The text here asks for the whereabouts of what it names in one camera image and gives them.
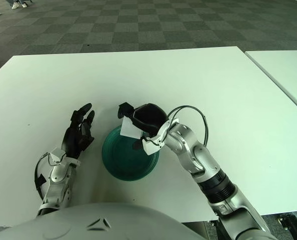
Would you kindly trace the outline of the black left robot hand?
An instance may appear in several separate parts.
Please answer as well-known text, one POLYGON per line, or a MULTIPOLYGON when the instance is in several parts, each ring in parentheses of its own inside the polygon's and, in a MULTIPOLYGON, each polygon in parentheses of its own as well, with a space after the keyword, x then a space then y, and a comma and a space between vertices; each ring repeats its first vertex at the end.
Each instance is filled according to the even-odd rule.
POLYGON ((74 110, 71 115, 70 125, 65 131, 61 145, 68 158, 78 159, 81 152, 85 151, 95 139, 91 134, 95 111, 90 111, 91 108, 92 104, 87 103, 80 109, 74 110))

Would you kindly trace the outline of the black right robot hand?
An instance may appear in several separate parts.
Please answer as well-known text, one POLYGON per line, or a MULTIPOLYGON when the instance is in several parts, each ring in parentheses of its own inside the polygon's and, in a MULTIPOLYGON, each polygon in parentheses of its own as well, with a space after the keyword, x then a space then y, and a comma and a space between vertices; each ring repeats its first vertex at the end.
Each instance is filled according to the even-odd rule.
POLYGON ((147 155, 162 147, 168 124, 167 114, 156 104, 133 107, 128 102, 118 106, 117 117, 122 119, 121 135, 135 139, 133 150, 144 149, 147 155))

